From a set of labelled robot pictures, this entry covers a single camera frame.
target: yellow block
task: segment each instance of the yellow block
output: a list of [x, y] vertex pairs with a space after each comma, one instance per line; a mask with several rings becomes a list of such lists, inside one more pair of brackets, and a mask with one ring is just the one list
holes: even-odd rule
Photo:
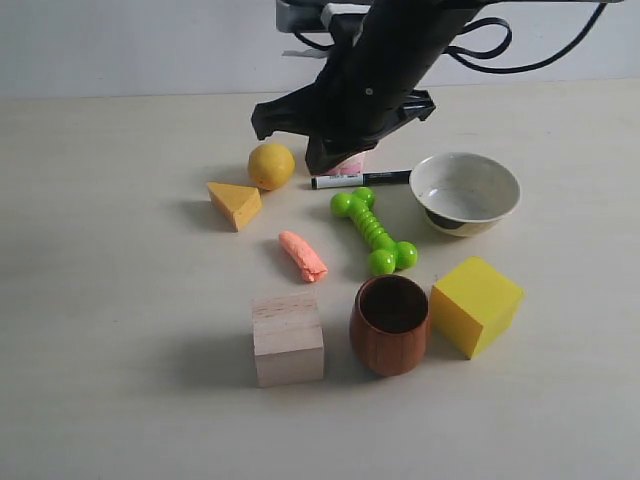
[[472, 358], [511, 326], [523, 297], [523, 289], [471, 257], [433, 286], [429, 314], [432, 325]]
[[260, 192], [255, 187], [209, 182], [207, 188], [211, 203], [224, 213], [237, 232], [262, 208]]

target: yellow ball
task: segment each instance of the yellow ball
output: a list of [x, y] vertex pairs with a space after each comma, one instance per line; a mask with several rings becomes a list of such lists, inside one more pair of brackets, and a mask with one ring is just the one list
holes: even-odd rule
[[264, 190], [276, 190], [289, 181], [296, 169], [293, 153], [279, 143], [260, 145], [249, 155], [249, 177]]

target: green dog bone toy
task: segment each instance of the green dog bone toy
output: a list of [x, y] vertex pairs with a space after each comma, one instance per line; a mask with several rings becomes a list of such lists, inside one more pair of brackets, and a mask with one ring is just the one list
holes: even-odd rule
[[375, 201], [373, 190], [357, 188], [352, 194], [338, 193], [331, 199], [331, 212], [336, 217], [350, 217], [373, 249], [369, 268], [374, 275], [390, 274], [413, 267], [418, 250], [409, 242], [395, 242], [370, 210]]

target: black marker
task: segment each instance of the black marker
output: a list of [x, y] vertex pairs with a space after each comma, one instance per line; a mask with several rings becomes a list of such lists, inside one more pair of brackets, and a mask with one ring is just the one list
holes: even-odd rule
[[382, 173], [359, 173], [357, 175], [326, 175], [312, 178], [311, 188], [313, 190], [318, 190], [320, 188], [360, 187], [363, 185], [394, 185], [409, 183], [409, 175], [411, 175], [411, 170]]

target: bowl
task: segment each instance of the bowl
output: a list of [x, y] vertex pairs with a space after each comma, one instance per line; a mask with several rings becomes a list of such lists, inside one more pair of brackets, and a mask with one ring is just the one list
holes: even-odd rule
[[457, 237], [488, 230], [520, 201], [516, 177], [495, 160], [475, 153], [429, 157], [411, 171], [409, 185], [428, 223]]

